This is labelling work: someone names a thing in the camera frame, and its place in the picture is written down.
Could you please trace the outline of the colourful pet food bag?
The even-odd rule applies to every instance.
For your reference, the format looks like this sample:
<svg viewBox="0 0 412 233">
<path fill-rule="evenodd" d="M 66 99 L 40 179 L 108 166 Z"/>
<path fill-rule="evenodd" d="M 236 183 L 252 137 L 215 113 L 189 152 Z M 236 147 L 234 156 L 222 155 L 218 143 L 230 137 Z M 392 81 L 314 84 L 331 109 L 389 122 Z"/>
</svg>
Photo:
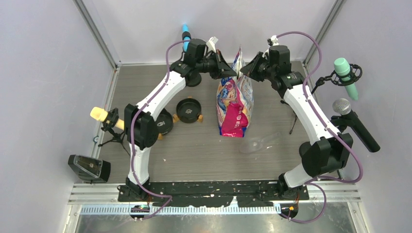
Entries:
<svg viewBox="0 0 412 233">
<path fill-rule="evenodd" d="M 222 78 L 218 85 L 216 112 L 220 135 L 224 137 L 244 137 L 251 123 L 253 87 L 251 78 L 240 71 L 244 66 L 242 49 L 239 48 L 231 65 L 236 75 Z"/>
</svg>

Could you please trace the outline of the clear plastic scoop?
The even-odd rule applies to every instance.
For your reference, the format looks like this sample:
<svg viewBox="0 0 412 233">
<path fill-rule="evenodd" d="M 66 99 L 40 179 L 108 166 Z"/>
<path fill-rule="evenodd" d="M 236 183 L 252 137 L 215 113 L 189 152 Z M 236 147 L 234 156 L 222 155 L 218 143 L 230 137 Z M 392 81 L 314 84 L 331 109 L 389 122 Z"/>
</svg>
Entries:
<svg viewBox="0 0 412 233">
<path fill-rule="evenodd" d="M 281 133 L 277 132 L 264 137 L 254 137 L 243 139 L 239 146 L 239 152 L 243 154 L 250 154 L 261 150 L 267 143 L 274 141 L 280 137 Z"/>
</svg>

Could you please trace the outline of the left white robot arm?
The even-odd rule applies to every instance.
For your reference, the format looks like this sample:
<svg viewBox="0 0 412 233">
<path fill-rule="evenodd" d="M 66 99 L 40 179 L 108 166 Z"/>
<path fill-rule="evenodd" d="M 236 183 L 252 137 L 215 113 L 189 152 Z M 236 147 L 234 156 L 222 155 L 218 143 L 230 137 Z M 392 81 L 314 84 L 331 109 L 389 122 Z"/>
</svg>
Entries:
<svg viewBox="0 0 412 233">
<path fill-rule="evenodd" d="M 209 73 L 213 79 L 235 76 L 220 50 L 218 39 L 208 41 L 191 39 L 182 59 L 166 62 L 167 73 L 163 80 L 143 100 L 124 109 L 124 131 L 130 145 L 130 171 L 125 185 L 138 201 L 145 200 L 151 192 L 149 182 L 149 157 L 152 146 L 158 139 L 156 120 L 173 97 L 188 86 L 199 73 Z"/>
</svg>

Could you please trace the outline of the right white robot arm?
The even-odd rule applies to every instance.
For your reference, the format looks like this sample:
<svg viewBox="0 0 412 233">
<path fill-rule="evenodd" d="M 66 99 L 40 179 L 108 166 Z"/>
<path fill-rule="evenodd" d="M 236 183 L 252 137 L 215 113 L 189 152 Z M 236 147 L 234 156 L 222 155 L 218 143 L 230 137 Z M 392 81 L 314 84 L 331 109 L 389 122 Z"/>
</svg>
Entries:
<svg viewBox="0 0 412 233">
<path fill-rule="evenodd" d="M 346 166 L 347 148 L 353 145 L 353 138 L 348 133 L 340 133 L 327 119 L 313 100 L 303 75 L 292 71 L 287 46 L 271 46 L 267 53 L 259 52 L 240 71 L 257 82 L 268 80 L 272 89 L 292 108 L 309 137 L 309 141 L 299 147 L 301 163 L 278 177 L 276 192 L 280 198 L 290 199 L 306 183 Z"/>
</svg>

